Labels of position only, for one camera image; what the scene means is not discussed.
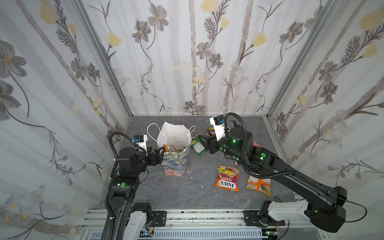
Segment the floral white paper bag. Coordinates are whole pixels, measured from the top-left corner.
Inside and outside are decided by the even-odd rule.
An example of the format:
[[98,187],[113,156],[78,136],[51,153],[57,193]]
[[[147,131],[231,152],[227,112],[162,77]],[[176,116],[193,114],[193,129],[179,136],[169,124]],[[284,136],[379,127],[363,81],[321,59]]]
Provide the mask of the floral white paper bag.
[[157,146],[164,147],[162,166],[166,176],[182,177],[185,173],[191,149],[192,133],[196,127],[173,125],[168,122],[159,127],[151,123],[147,127],[147,135]]

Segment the Fox's fruit candy bag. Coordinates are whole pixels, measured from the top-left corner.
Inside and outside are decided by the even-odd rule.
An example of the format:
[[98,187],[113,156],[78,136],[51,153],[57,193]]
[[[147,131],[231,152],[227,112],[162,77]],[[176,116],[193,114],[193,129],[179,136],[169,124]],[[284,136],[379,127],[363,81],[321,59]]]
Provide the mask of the Fox's fruit candy bag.
[[215,186],[221,189],[239,192],[240,170],[238,168],[219,165]]

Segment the orange fruit snack packet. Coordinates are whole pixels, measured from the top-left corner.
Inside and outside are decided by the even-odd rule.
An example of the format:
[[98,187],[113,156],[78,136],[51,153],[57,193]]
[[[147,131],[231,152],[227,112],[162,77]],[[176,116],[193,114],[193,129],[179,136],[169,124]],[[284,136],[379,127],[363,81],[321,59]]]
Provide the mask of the orange fruit snack packet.
[[271,180],[257,179],[249,176],[246,189],[257,191],[265,195],[271,196]]

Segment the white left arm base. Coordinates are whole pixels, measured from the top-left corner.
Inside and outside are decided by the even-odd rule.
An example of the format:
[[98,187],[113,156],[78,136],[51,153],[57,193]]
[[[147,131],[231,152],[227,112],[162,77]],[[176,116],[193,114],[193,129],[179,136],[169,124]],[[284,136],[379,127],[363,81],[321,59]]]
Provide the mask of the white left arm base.
[[135,203],[130,210],[128,224],[124,231],[123,240],[137,240],[144,227],[154,222],[150,203]]

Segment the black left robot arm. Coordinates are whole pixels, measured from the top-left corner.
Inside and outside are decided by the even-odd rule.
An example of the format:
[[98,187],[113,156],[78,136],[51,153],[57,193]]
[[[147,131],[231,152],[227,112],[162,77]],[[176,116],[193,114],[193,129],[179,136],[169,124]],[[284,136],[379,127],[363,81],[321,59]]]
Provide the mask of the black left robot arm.
[[137,240],[145,230],[150,236],[155,232],[156,218],[150,203],[135,203],[141,184],[140,174],[149,166],[163,161],[165,147],[147,147],[143,135],[131,139],[124,133],[113,132],[108,136],[114,154],[110,184],[105,197],[107,219],[102,233],[103,240]]

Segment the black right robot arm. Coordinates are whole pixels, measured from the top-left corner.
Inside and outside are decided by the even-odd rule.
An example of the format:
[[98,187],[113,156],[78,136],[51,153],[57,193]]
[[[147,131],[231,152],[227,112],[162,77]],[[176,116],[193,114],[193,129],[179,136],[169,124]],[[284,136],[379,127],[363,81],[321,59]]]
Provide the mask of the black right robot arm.
[[336,233],[346,223],[347,190],[329,187],[297,171],[273,152],[254,145],[253,134],[244,120],[235,113],[210,118],[213,135],[199,135],[204,148],[238,162],[244,171],[257,179],[271,179],[303,198],[299,202],[264,201],[255,216],[246,216],[246,223],[266,228],[281,221],[308,221],[315,227]]

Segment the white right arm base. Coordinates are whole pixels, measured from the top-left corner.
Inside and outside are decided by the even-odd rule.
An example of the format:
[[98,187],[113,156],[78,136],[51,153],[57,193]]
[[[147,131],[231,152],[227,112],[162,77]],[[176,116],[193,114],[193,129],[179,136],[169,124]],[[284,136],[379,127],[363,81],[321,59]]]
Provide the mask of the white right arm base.
[[264,201],[257,213],[258,221],[262,227],[285,220],[309,223],[310,218],[305,215],[308,204],[307,200],[286,203]]

